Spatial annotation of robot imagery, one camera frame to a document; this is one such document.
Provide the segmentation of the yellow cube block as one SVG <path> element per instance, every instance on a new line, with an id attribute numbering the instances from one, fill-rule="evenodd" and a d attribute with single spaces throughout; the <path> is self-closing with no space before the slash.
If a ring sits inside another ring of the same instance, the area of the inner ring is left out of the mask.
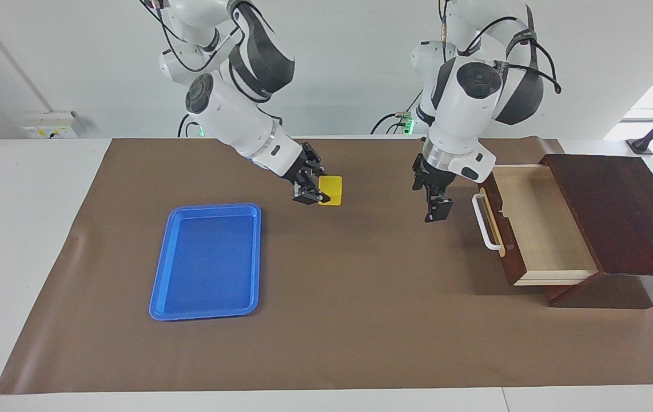
<path id="1" fill-rule="evenodd" d="M 341 206 L 343 200 L 343 177 L 334 175 L 323 175 L 318 178 L 318 189 L 323 198 L 319 205 Z"/>

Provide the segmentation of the white drawer handle beige plate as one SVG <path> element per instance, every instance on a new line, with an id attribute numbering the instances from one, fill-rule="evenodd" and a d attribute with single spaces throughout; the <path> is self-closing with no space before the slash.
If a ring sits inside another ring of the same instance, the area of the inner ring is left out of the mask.
<path id="1" fill-rule="evenodd" d="M 486 248 L 490 251 L 498 252 L 499 256 L 505 256 L 506 248 L 504 247 L 498 224 L 493 215 L 491 203 L 489 203 L 489 198 L 484 188 L 480 188 L 480 192 L 472 196 L 471 206 L 475 212 L 481 239 Z"/>

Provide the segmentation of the wooden drawer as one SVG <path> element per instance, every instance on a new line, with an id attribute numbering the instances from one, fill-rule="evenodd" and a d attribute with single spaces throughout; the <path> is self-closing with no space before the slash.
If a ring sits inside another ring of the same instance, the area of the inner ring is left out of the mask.
<path id="1" fill-rule="evenodd" d="M 481 183 L 506 248 L 508 284 L 570 286 L 598 273 L 550 168 L 496 166 Z"/>

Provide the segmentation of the dark wooden drawer cabinet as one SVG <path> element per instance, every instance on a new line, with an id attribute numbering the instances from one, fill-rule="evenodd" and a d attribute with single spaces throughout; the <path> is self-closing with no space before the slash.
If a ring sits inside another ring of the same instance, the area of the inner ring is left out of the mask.
<path id="1" fill-rule="evenodd" d="M 547 154 L 598 267 L 580 284 L 546 287 L 550 307 L 653 307 L 653 173 L 640 157 Z"/>

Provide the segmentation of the brown paper table mat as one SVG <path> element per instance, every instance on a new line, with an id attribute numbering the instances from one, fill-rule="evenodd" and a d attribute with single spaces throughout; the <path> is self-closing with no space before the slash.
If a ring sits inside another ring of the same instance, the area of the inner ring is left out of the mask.
<path id="1" fill-rule="evenodd" d="M 115 139 L 0 377 L 0 394 L 653 384 L 653 310 L 549 308 L 513 290 L 460 181 L 443 223 L 411 190 L 417 141 L 321 140 L 337 208 L 213 139 Z M 165 222 L 258 204 L 260 302 L 159 322 Z"/>

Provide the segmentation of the blue plastic tray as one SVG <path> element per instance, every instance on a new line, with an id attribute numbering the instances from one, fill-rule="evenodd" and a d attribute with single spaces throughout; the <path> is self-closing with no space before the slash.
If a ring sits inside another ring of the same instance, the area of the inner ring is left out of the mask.
<path id="1" fill-rule="evenodd" d="M 159 322 L 247 316 L 260 300 L 257 204 L 173 209 L 165 224 L 149 315 Z"/>

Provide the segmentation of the white wall socket box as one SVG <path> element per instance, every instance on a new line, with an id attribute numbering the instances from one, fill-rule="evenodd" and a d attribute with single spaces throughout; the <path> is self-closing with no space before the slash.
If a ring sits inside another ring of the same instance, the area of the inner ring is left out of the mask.
<path id="1" fill-rule="evenodd" d="M 26 112 L 23 115 L 22 130 L 26 138 L 31 139 L 74 139 L 80 137 L 82 125 L 72 110 Z"/>

